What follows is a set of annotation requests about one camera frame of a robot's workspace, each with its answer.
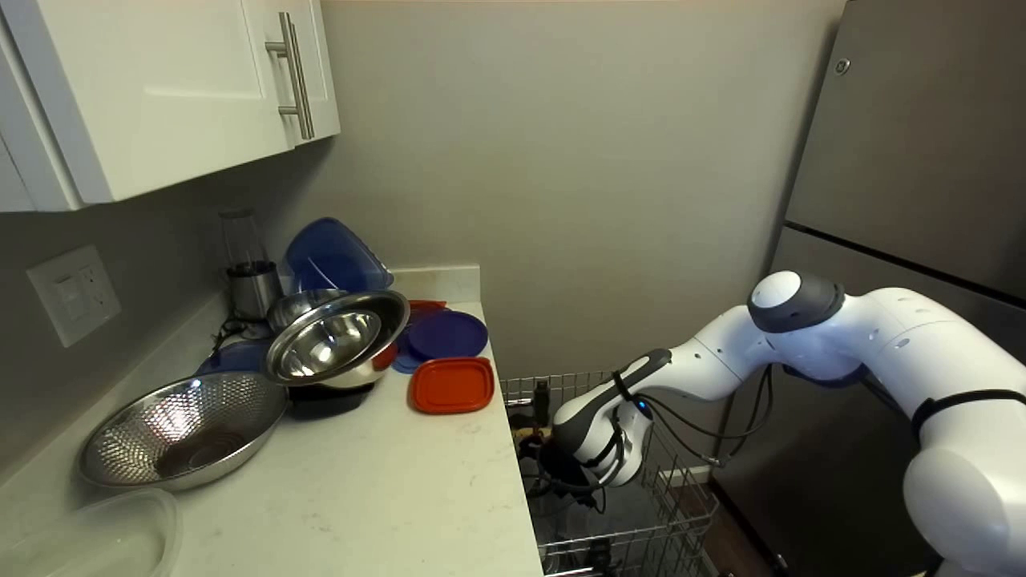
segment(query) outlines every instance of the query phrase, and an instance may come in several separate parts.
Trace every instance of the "silver handle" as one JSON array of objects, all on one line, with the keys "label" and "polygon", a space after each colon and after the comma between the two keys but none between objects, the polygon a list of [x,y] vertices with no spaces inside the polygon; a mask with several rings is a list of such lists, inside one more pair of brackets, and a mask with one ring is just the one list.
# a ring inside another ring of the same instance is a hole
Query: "silver handle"
[{"label": "silver handle", "polygon": [[281,22],[281,43],[268,43],[268,52],[273,57],[290,60],[290,85],[293,85],[293,107],[280,107],[280,117],[295,117],[300,118],[300,135],[306,140],[314,138],[314,117],[311,117],[311,97],[309,97],[309,80],[301,75],[301,55],[300,55],[300,39],[295,39],[295,22],[290,14],[280,14]]}]

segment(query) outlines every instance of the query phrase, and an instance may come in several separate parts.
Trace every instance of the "metal colander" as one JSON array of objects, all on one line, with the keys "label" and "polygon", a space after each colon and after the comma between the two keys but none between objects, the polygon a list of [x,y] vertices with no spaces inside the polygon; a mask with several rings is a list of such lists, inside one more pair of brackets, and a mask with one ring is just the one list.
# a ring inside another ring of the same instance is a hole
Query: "metal colander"
[{"label": "metal colander", "polygon": [[259,372],[169,383],[102,419],[79,467],[102,487],[200,487],[247,464],[286,407],[290,387]]}]

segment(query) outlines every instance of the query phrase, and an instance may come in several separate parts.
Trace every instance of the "stainless steel refrigerator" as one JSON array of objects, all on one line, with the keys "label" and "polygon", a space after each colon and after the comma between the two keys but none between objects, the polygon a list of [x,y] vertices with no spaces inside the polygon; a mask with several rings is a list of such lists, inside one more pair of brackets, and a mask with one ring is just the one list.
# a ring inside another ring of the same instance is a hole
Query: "stainless steel refrigerator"
[{"label": "stainless steel refrigerator", "polygon": [[[1026,358],[1026,4],[849,0],[768,269],[918,288]],[[741,430],[753,387],[734,398]],[[777,407],[716,474],[780,575],[931,565],[901,503],[918,442],[859,380],[777,372]]]}]

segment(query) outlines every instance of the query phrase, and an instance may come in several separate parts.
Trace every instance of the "dishwasher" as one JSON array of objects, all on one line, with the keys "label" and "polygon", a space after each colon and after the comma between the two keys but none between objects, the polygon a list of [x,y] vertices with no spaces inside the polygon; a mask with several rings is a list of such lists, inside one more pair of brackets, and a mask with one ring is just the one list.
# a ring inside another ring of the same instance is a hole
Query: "dishwasher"
[{"label": "dishwasher", "polygon": [[599,372],[504,380],[504,400],[520,454],[547,577],[716,577],[704,538],[719,514],[716,494],[692,474],[656,422],[645,464],[631,485],[596,494],[552,485],[523,450],[565,400],[604,384]]}]

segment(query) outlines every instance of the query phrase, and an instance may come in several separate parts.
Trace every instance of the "red lid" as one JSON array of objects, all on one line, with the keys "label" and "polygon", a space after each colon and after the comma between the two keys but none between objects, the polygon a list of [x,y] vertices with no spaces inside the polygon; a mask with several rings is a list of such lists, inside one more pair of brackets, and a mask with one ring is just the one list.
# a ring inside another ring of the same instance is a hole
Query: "red lid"
[{"label": "red lid", "polygon": [[419,414],[472,414],[488,407],[491,395],[488,358],[431,358],[411,383],[411,407]]}]

